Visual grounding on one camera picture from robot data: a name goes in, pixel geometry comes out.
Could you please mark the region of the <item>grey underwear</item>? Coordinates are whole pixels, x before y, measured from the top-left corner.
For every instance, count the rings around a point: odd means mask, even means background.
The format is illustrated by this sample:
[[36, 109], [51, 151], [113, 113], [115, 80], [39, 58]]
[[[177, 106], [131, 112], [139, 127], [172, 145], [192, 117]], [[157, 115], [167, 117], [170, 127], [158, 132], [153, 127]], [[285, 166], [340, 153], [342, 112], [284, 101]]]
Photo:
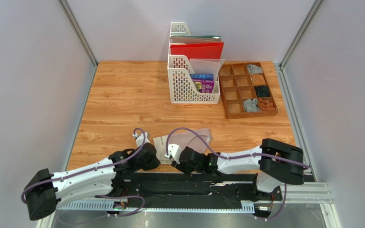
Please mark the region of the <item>grey underwear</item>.
[[243, 107], [244, 107], [245, 112], [247, 112], [247, 113], [260, 111], [260, 109], [258, 108], [257, 98], [244, 100]]

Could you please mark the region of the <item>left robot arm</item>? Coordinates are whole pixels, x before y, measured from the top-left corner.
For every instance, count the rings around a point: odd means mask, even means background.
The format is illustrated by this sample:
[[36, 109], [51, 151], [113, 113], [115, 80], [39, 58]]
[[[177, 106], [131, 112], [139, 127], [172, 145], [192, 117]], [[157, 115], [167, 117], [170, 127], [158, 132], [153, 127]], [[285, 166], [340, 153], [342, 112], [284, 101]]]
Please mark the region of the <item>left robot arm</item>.
[[150, 134], [139, 128], [135, 131], [141, 132], [133, 133], [136, 149], [117, 151], [98, 162], [70, 171], [39, 170], [21, 194], [29, 219], [45, 218], [65, 204], [90, 197], [115, 199], [123, 209], [130, 199], [140, 198], [128, 190], [125, 177], [139, 170], [153, 170], [160, 161], [150, 142]]

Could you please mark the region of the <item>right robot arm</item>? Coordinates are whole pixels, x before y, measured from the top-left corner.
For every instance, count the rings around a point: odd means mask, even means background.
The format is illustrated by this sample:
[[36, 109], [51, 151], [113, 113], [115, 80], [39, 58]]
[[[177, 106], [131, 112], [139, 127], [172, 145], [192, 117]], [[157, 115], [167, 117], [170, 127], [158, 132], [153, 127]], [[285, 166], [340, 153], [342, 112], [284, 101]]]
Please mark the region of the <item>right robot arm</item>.
[[304, 151], [296, 146], [271, 138], [249, 150], [204, 154], [186, 146], [169, 144], [165, 157], [172, 166], [191, 175], [192, 172], [207, 175], [229, 175], [240, 171], [259, 169], [253, 180], [255, 193], [271, 193], [280, 184], [304, 184], [304, 171], [309, 166], [303, 163]]

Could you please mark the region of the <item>pink underwear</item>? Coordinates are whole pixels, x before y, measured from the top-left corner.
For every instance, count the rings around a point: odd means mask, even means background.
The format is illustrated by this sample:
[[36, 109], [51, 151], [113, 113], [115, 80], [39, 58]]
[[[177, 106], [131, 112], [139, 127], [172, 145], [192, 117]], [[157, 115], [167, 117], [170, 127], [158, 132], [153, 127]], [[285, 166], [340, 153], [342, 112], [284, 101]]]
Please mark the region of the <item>pink underwear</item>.
[[[195, 130], [195, 132], [204, 139], [207, 144], [211, 143], [211, 131], [209, 128], [201, 128]], [[208, 149], [205, 144], [199, 139], [199, 136], [196, 136], [194, 133], [185, 131], [185, 132], [175, 132], [171, 135], [169, 140], [169, 144], [177, 144], [181, 146], [183, 149], [185, 147], [190, 147], [191, 149], [199, 152], [205, 153]], [[167, 159], [165, 156], [166, 152], [166, 140], [168, 139], [168, 135], [156, 137], [153, 139], [154, 146], [157, 150], [156, 157], [159, 159], [161, 164], [171, 164], [172, 161]]]

